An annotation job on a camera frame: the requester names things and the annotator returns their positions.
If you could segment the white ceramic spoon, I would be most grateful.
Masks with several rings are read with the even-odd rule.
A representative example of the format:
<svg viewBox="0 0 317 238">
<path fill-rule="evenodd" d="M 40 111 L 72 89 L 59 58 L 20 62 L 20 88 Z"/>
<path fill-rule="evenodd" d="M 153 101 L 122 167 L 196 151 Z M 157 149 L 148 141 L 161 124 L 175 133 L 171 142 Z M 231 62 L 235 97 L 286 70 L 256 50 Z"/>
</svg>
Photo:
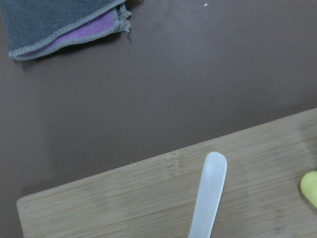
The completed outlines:
<svg viewBox="0 0 317 238">
<path fill-rule="evenodd" d="M 209 238 L 211 236 L 225 184 L 226 172 L 226 157 L 219 152 L 208 153 L 202 169 L 188 237 Z"/>
</svg>

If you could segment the bamboo cutting board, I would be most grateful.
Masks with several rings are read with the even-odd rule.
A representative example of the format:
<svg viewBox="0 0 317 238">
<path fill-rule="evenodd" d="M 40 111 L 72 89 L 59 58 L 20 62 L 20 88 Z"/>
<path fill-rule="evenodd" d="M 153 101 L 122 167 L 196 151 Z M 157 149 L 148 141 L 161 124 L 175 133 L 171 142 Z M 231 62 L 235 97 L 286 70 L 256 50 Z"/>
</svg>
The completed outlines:
<svg viewBox="0 0 317 238">
<path fill-rule="evenodd" d="M 300 180 L 317 168 L 315 109 L 20 198 L 26 238 L 185 238 L 206 155 L 227 158 L 214 238 L 314 238 Z"/>
</svg>

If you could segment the folded grey cloth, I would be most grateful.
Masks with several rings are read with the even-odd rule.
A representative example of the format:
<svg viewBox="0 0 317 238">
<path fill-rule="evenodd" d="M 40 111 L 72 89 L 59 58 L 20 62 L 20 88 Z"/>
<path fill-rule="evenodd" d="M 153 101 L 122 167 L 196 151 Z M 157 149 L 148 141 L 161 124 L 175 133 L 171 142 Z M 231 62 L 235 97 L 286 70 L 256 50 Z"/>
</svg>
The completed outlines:
<svg viewBox="0 0 317 238">
<path fill-rule="evenodd" d="M 131 26 L 123 0 L 2 0 L 0 12 L 14 60 L 36 59 Z"/>
</svg>

